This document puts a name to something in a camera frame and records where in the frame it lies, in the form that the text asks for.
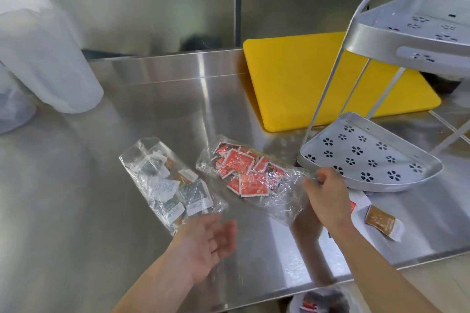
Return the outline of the person's left hand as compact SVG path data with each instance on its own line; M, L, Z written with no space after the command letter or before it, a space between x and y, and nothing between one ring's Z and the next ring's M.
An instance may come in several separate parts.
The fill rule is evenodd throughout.
M201 283L219 264L219 262L211 262L209 257L208 238L204 225L206 215L208 214L189 218L180 227L166 250L166 255L191 286Z

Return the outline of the person's right hand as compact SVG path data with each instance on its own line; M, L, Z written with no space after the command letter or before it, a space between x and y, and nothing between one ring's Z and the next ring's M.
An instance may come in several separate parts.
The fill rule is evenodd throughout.
M310 205L332 237L353 227L348 188L334 168L316 171L318 195L308 197Z

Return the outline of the clear bag of red packets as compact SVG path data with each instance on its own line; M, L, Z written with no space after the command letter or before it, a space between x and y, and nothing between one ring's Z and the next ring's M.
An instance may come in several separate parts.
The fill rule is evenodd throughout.
M224 135L201 151L196 168L287 227L308 205L303 179L314 178L302 168Z

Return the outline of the person's left forearm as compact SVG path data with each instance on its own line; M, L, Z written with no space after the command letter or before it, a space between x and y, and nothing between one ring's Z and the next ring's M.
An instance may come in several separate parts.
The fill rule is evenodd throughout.
M177 313L195 286L191 264L185 247L170 245L110 313Z

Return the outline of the person's right forearm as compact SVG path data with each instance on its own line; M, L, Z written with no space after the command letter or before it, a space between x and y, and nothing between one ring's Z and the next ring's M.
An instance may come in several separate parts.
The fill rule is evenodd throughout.
M372 313L442 313L356 229L349 212L321 220L342 252Z

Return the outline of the white red sauce packet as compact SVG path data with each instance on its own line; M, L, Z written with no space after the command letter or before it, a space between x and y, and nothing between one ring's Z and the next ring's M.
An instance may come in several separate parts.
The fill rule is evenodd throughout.
M367 232L365 217L367 210L372 205L367 195L360 190L348 189L351 203L351 218L357 230L372 244L372 239Z

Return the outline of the pile of red sauce packets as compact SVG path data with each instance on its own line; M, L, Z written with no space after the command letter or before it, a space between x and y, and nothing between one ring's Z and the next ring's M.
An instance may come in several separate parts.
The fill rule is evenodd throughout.
M226 186L243 198L267 197L287 178L287 171L266 155L240 144L219 142L210 164Z

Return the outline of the pile of white green packets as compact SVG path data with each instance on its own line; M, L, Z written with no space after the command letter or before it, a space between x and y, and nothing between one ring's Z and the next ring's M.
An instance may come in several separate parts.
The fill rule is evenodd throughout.
M128 169L152 211L171 231L189 217L215 212L207 184L168 152L156 150Z

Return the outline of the clear bag of mixed packets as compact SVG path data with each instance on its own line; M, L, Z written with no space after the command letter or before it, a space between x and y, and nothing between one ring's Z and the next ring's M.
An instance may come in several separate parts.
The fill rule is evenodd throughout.
M119 160L172 236L188 219L228 208L226 200L159 138L139 139Z

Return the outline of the brown sauce packet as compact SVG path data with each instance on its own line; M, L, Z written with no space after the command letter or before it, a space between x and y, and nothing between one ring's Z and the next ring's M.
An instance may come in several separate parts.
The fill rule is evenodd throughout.
M367 209L365 224L374 227L395 242L401 242L405 233L402 221L372 204Z

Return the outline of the silver two-tier perforated rack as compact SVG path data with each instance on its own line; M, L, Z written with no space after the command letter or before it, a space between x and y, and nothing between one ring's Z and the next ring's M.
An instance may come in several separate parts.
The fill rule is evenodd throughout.
M338 117L312 135L314 122L344 51L367 62ZM372 60L398 70L366 116L346 112ZM400 192L443 170L436 154L470 131L470 120L427 153L371 120L407 69L470 80L470 0L362 0L354 12L296 161L304 169L334 168L346 185Z

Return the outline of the bin with sauce packets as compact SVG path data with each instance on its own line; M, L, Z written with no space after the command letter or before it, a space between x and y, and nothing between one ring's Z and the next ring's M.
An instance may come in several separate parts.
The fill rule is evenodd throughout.
M349 290L330 286L294 295L286 313L363 313L363 310Z

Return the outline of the large translucent plastic container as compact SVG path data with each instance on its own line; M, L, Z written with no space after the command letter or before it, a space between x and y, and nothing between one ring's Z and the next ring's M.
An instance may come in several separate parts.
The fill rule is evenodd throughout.
M102 86L63 17L52 9L0 14L0 62L58 112L87 112L102 100Z

